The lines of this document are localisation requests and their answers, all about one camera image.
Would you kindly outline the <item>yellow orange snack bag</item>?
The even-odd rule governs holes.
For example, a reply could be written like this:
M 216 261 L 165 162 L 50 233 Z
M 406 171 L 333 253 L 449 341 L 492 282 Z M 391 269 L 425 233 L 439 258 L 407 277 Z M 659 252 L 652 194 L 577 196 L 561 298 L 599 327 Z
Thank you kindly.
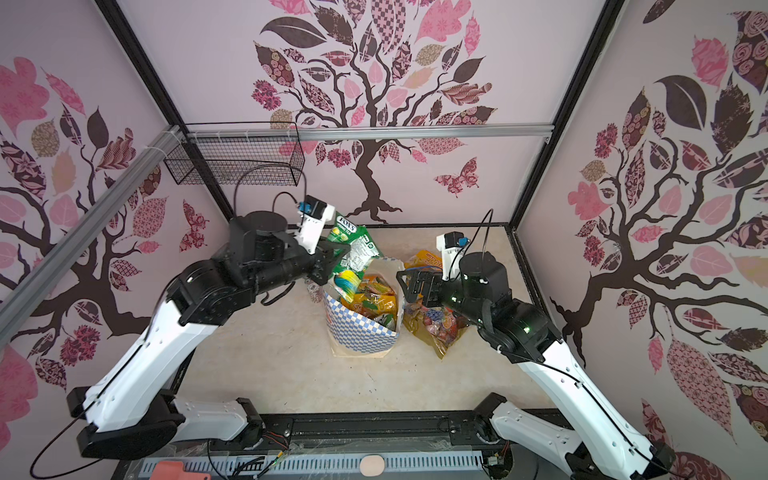
M 431 251 L 420 250 L 404 262 L 406 269 L 428 268 L 442 270 L 442 258 Z

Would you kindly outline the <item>green snack bag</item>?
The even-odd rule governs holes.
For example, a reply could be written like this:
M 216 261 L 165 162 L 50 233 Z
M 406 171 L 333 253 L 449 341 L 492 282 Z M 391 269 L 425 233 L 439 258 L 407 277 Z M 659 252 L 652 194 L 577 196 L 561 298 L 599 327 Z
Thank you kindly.
M 381 256 L 381 252 L 370 236 L 368 229 L 356 225 L 341 214 L 336 215 L 334 226 L 327 235 L 327 240 L 349 247 L 334 268 L 335 274 L 351 271 L 362 278 L 370 263 Z

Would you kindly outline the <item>yellow chips bag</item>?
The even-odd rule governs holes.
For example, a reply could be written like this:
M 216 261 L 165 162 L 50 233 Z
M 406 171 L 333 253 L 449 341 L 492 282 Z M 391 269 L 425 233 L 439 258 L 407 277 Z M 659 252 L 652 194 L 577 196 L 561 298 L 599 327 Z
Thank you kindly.
M 381 275 L 365 275 L 348 308 L 382 327 L 396 330 L 397 296 Z

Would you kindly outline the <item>gold candy bag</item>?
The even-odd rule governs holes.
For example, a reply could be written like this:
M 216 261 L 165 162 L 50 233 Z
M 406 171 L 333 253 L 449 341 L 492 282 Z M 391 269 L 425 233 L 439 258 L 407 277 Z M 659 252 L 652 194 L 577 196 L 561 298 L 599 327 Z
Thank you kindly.
M 403 325 L 443 359 L 469 327 L 469 321 L 447 307 L 427 308 L 421 302 L 414 302 L 404 307 Z

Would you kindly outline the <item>blue checkered paper bag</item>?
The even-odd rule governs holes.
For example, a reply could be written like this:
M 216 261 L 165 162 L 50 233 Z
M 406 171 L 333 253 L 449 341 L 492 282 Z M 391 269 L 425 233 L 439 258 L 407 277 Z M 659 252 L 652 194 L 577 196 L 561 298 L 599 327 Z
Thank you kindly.
M 403 267 L 401 260 L 378 258 L 365 271 L 366 274 L 379 275 L 394 291 L 395 310 L 392 322 L 387 326 L 376 321 L 379 314 L 369 318 L 348 309 L 332 286 L 323 288 L 327 333 L 334 357 L 380 359 L 393 349 L 400 337 L 405 306 L 403 291 L 396 279 L 396 274 Z

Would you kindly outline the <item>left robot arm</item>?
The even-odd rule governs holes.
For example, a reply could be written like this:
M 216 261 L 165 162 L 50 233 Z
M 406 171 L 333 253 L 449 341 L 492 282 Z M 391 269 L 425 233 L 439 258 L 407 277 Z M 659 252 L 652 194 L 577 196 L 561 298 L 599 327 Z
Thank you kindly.
M 235 312 L 257 300 L 274 303 L 271 290 L 288 293 L 300 278 L 319 285 L 329 280 L 349 250 L 322 235 L 335 209 L 307 199 L 299 212 L 295 233 L 272 211 L 232 218 L 227 243 L 172 279 L 149 326 L 110 372 L 68 395 L 71 416 L 86 422 L 77 436 L 83 457 L 136 460 L 174 442 L 220 440 L 245 447 L 259 441 L 263 422 L 250 400 L 196 402 L 165 384 Z

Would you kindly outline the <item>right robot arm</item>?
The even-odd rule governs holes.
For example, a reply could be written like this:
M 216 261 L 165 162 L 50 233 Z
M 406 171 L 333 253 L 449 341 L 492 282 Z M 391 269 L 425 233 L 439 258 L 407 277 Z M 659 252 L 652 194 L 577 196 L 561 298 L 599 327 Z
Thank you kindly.
M 672 472 L 674 451 L 626 421 L 579 366 L 562 334 L 536 306 L 514 298 L 506 268 L 489 252 L 453 255 L 442 272 L 397 273 L 409 302 L 447 307 L 476 326 L 498 354 L 531 377 L 568 421 L 559 427 L 500 397 L 486 414 L 494 434 L 572 479 L 655 479 Z

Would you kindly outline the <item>metal tongs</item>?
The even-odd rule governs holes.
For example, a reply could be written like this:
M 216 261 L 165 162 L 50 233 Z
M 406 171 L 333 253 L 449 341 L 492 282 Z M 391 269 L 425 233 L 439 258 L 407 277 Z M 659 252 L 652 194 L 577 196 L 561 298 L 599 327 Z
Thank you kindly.
M 309 298 L 313 303 L 322 303 L 324 299 L 323 288 L 316 282 L 310 279 L 305 279 L 304 284 L 308 292 Z

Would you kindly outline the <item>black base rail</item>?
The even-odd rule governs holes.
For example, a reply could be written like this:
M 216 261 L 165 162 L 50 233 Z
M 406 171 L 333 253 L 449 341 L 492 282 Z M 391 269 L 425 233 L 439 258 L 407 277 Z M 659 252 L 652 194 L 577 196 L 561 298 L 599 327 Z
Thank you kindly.
M 274 455 L 276 460 L 288 454 L 352 454 L 378 456 L 383 463 L 383 477 L 420 474 L 457 477 L 462 473 L 477 474 L 482 479 L 572 479 L 559 468 L 532 451 L 508 440 L 498 438 L 491 430 L 486 414 L 494 406 L 492 393 L 472 410 L 366 412 L 331 414 L 266 414 L 263 435 L 251 447 L 224 441 L 191 441 L 168 446 L 139 460 L 122 461 L 113 476 L 116 479 L 150 479 L 161 461 L 176 461 L 177 457 L 202 455 Z M 567 427 L 568 421 L 556 409 L 523 410 L 529 414 Z M 484 472 L 399 473 L 384 472 L 383 453 L 398 452 L 479 451 L 483 455 Z M 231 477 L 216 472 L 212 479 L 309 479 L 360 478 L 359 474 L 340 476 L 277 476 L 267 475 L 271 462 L 256 476 L 242 476 L 236 469 Z

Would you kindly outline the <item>aluminium rail left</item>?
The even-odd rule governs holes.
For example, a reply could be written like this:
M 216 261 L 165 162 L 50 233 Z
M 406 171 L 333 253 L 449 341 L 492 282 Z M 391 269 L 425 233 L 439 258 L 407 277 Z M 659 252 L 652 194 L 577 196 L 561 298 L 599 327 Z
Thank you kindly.
M 1 344 L 6 345 L 32 316 L 37 306 L 55 288 L 90 243 L 106 227 L 131 194 L 154 168 L 181 144 L 179 126 L 169 125 L 146 146 L 111 188 L 78 223 L 65 234 L 38 267 L 16 287 L 1 305 Z

